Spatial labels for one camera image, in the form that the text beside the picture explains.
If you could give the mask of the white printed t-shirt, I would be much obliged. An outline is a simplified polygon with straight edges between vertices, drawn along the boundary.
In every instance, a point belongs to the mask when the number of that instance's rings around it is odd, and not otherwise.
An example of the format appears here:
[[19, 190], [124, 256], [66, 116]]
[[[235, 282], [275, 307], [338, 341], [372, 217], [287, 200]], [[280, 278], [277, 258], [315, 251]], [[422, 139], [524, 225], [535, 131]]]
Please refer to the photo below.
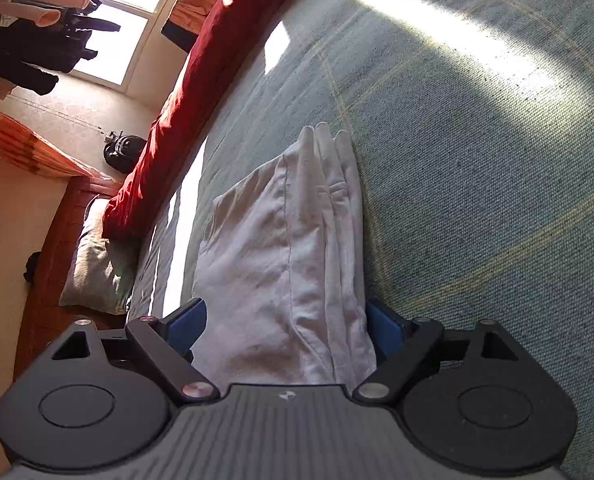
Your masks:
[[213, 201], [193, 292], [207, 308], [194, 364], [220, 389], [355, 388], [375, 370], [362, 192], [347, 132], [306, 126]]

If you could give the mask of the dark clothes on window line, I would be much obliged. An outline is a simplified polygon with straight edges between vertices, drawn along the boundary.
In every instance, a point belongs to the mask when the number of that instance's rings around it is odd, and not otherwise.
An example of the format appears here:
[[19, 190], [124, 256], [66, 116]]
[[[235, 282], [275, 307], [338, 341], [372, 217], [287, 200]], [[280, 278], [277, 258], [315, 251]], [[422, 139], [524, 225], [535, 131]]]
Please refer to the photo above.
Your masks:
[[98, 52], [87, 47], [93, 32], [118, 32], [114, 22], [95, 18], [101, 0], [0, 0], [0, 100], [20, 87], [45, 96], [81, 61]]

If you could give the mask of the green plaid pillow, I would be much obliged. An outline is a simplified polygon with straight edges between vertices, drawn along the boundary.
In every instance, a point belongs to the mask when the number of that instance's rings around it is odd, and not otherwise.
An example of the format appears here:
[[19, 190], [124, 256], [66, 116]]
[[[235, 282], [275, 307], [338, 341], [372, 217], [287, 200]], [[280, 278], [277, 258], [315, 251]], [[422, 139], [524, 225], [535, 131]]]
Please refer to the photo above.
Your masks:
[[130, 240], [103, 236], [108, 200], [94, 196], [73, 253], [58, 305], [84, 307], [110, 315], [125, 315], [136, 277], [139, 247]]

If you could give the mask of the wooden headboard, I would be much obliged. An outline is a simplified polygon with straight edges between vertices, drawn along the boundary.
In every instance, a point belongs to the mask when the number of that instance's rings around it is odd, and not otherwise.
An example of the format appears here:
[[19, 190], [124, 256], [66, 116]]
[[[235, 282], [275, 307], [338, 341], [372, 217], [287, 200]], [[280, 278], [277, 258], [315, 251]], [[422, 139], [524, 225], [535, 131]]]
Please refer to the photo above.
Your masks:
[[98, 196], [111, 198], [119, 189], [114, 181], [72, 177], [52, 220], [38, 258], [34, 282], [20, 322], [13, 376], [18, 377], [51, 341], [78, 318], [90, 318], [101, 330], [125, 324], [122, 315], [111, 315], [85, 307], [61, 307], [64, 288], [88, 203]]

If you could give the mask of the black backpack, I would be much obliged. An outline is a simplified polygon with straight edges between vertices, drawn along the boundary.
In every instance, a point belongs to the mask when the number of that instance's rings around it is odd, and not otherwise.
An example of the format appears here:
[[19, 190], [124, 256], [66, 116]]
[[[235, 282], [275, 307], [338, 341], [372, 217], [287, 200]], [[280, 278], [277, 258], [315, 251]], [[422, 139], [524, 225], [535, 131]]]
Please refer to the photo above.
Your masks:
[[105, 136], [103, 157], [108, 166], [121, 174], [130, 174], [140, 159], [146, 140], [140, 136], [111, 131]]

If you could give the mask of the green plaid bed blanket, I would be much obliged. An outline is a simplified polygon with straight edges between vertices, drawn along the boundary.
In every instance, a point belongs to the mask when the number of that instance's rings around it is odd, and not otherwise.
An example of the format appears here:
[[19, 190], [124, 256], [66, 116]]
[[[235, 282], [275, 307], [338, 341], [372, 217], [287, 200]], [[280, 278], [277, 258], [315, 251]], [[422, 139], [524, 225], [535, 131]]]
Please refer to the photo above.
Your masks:
[[594, 0], [287, 0], [142, 246], [130, 315], [191, 295], [213, 200], [327, 122], [362, 179], [367, 296], [500, 322], [574, 400], [594, 479]]

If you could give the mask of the left orange curtain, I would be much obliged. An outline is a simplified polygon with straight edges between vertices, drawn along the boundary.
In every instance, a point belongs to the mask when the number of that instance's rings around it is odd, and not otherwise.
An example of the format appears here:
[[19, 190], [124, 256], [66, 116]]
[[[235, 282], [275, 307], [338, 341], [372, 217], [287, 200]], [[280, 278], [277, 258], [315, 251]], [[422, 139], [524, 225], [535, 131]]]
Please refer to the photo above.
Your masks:
[[111, 181], [79, 159], [67, 155], [31, 128], [0, 110], [0, 159], [37, 176], [66, 179], [89, 177]]

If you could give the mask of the orange hanging garment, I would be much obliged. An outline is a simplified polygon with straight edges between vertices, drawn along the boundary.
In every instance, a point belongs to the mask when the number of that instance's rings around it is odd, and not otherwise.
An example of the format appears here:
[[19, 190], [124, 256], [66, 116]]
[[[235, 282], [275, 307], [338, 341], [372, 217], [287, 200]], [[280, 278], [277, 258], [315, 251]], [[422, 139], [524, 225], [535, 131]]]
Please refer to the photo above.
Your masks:
[[187, 32], [198, 35], [217, 0], [177, 0], [171, 8], [169, 21]]

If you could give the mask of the red duvet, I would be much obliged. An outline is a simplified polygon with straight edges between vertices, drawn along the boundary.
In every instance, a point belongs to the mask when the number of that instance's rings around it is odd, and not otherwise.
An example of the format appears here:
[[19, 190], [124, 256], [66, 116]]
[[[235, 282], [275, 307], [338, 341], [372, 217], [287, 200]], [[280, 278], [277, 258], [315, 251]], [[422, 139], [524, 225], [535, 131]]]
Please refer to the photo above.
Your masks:
[[186, 159], [196, 156], [207, 120], [284, 1], [216, 1], [137, 166], [104, 210], [105, 237], [131, 240], [148, 232]]

